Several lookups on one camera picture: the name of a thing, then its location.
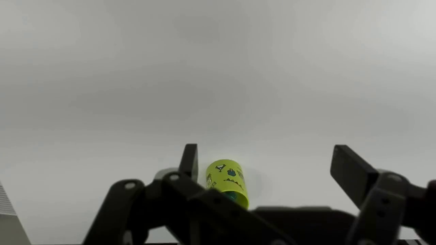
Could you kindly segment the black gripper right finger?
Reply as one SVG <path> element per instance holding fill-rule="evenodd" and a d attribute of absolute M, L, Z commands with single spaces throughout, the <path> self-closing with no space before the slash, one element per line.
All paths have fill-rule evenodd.
<path fill-rule="evenodd" d="M 399 245 L 403 226 L 436 245 L 436 181 L 411 183 L 391 170 L 377 170 L 346 144 L 332 149 L 331 177 L 359 209 L 346 245 Z"/>

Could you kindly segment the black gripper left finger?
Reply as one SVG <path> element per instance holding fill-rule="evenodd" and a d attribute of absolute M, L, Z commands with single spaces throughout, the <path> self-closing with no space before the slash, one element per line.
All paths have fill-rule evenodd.
<path fill-rule="evenodd" d="M 197 183 L 196 144 L 185 145 L 177 168 L 159 170 L 147 185 L 114 182 L 81 245 L 158 245 L 147 243 L 158 227 L 175 238 L 173 245 L 291 245 L 279 228 Z"/>

